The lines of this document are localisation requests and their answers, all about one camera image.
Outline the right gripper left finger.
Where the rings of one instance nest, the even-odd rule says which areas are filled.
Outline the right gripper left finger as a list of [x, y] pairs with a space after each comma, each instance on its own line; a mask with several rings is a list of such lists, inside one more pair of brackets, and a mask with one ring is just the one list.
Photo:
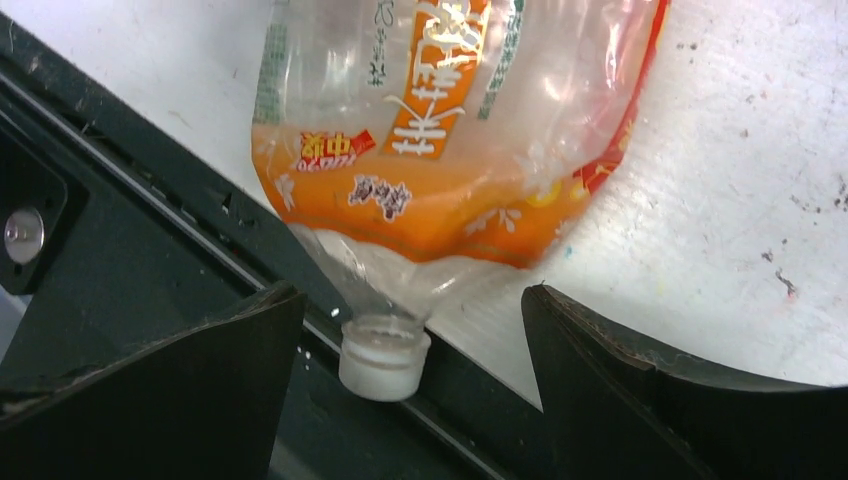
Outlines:
[[1, 386], [5, 479], [263, 479], [306, 310], [275, 284], [110, 364]]

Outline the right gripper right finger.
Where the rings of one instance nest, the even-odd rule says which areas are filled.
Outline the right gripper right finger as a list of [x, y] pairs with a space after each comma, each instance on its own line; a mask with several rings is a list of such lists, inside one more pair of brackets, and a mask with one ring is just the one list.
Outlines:
[[724, 366], [547, 285], [522, 319], [560, 479], [843, 479], [847, 390]]

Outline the orange tea bottle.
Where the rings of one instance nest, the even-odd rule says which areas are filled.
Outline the orange tea bottle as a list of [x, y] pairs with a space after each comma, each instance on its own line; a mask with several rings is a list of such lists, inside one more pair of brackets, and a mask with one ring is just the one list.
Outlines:
[[620, 164], [666, 1], [276, 1], [251, 155], [343, 296], [338, 375], [411, 397], [461, 289], [545, 260]]

